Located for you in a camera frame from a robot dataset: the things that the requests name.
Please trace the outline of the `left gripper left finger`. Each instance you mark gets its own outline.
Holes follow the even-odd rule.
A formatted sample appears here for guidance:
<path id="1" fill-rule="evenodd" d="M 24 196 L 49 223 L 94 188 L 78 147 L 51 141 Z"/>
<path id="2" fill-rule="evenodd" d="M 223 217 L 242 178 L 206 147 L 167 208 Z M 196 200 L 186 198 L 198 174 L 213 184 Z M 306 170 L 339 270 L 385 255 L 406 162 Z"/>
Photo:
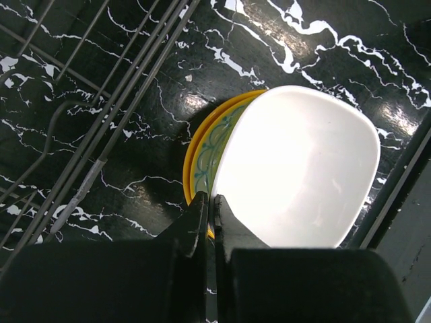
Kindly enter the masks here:
<path id="1" fill-rule="evenodd" d="M 1 276 L 2 322 L 204 322 L 208 196 L 152 240 L 24 248 Z"/>

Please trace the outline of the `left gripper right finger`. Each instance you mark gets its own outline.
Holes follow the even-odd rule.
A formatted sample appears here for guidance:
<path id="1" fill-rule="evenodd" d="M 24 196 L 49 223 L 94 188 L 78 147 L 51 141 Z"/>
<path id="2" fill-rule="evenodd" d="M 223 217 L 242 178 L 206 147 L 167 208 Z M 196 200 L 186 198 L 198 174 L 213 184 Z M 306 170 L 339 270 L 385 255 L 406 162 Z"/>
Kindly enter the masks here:
<path id="1" fill-rule="evenodd" d="M 390 266 L 361 249 L 269 248 L 215 198 L 220 322 L 412 322 Z"/>

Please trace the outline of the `white square bowl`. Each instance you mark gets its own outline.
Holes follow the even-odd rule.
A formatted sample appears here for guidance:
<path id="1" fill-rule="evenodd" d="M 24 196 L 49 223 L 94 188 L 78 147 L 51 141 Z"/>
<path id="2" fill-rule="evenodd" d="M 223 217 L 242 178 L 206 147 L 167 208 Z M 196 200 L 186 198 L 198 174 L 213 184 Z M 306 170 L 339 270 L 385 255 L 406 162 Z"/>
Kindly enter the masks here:
<path id="1" fill-rule="evenodd" d="M 273 248 L 336 248 L 370 192 L 380 160 L 375 126 L 353 106 L 297 85 L 241 114 L 211 195 Z"/>

